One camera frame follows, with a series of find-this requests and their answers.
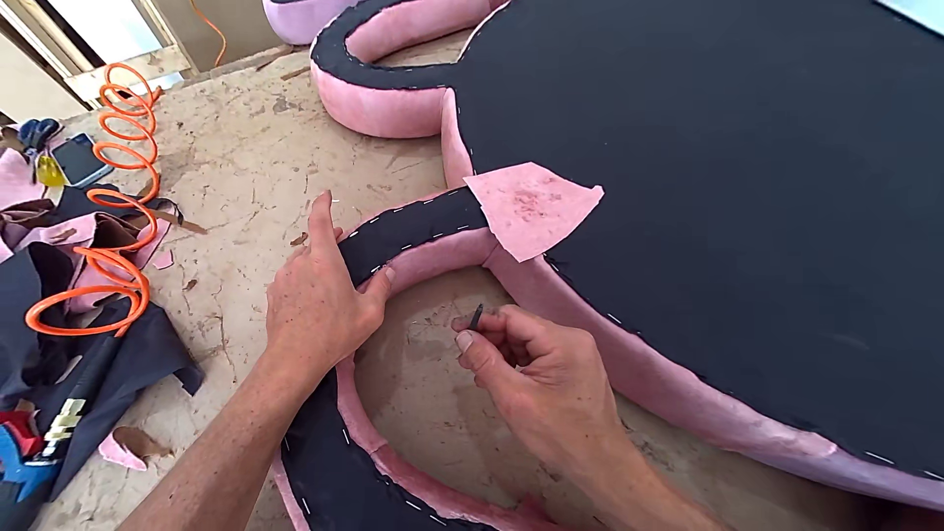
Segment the fingernail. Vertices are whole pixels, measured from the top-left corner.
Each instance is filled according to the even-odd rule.
[[[469,346],[472,344],[472,333],[468,330],[463,330],[459,332],[459,335],[456,335],[456,345],[459,345],[460,351],[467,351]]]

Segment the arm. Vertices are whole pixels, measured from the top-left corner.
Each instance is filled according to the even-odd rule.
[[[351,285],[331,223],[331,194],[309,217],[299,248],[269,285],[268,346],[203,435],[119,529],[244,529],[289,424],[321,379],[383,321],[393,269],[363,294]]]
[[[459,363],[475,372],[512,432],[583,490],[614,529],[722,531],[670,488],[626,437],[589,333],[504,306],[460,331]]]

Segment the left hand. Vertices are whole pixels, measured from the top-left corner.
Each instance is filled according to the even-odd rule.
[[[338,249],[341,233],[331,221],[331,192],[326,191],[312,204],[309,244],[289,257],[266,294],[266,355],[291,370],[310,368],[314,380],[379,328],[396,275],[385,266],[359,293]]]

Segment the forearm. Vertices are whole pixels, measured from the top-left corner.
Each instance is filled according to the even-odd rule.
[[[174,468],[120,529],[245,528],[273,455],[316,381],[264,354]],[[320,381],[330,367],[317,370]]]
[[[670,487],[622,434],[601,441],[569,474],[618,531],[723,531],[694,502]]]

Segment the right hand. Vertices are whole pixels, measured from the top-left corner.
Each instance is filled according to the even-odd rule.
[[[483,314],[480,333],[468,326],[468,317],[452,322],[463,352],[459,364],[475,373],[476,385],[489,392],[512,432],[539,459],[571,475],[602,448],[625,444],[590,333],[513,305]]]

